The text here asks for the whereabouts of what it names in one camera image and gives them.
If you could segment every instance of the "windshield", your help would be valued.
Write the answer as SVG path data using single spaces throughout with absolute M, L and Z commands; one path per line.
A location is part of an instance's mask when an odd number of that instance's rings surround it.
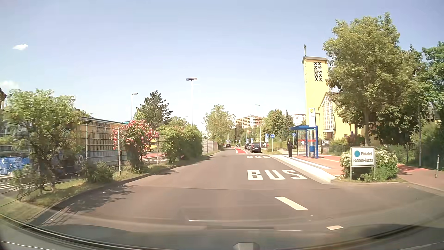
M 443 10 L 0 1 L 0 243 L 435 246 Z

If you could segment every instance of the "car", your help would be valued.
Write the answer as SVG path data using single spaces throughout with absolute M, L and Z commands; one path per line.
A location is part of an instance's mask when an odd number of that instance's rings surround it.
M 259 144 L 251 144 L 250 152 L 262 153 L 261 146 Z

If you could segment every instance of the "blue tarp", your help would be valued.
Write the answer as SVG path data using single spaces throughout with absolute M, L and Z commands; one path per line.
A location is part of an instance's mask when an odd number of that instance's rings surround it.
M 8 174 L 8 172 L 11 173 L 13 170 L 22 169 L 30 163 L 29 157 L 3 157 L 0 159 L 0 174 Z

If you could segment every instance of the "bollard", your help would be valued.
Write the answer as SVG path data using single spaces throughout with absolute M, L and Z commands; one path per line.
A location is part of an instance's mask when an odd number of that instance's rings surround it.
M 436 161 L 436 174 L 435 178 L 438 178 L 438 169 L 440 167 L 440 155 L 438 155 L 438 160 Z

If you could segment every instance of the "street lamp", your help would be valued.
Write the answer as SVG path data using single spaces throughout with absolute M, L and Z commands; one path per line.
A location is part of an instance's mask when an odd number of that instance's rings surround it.
M 187 81 L 191 81 L 191 126 L 193 125 L 193 80 L 197 81 L 197 77 L 185 78 Z
M 130 121 L 133 119 L 133 96 L 137 95 L 138 93 L 132 93 L 131 94 L 131 119 Z
M 262 120 L 259 117 L 259 147 L 262 147 L 262 130 L 261 130 L 261 123 Z
M 188 116 L 184 116 L 183 117 L 183 129 L 185 130 L 185 118 L 187 118 Z

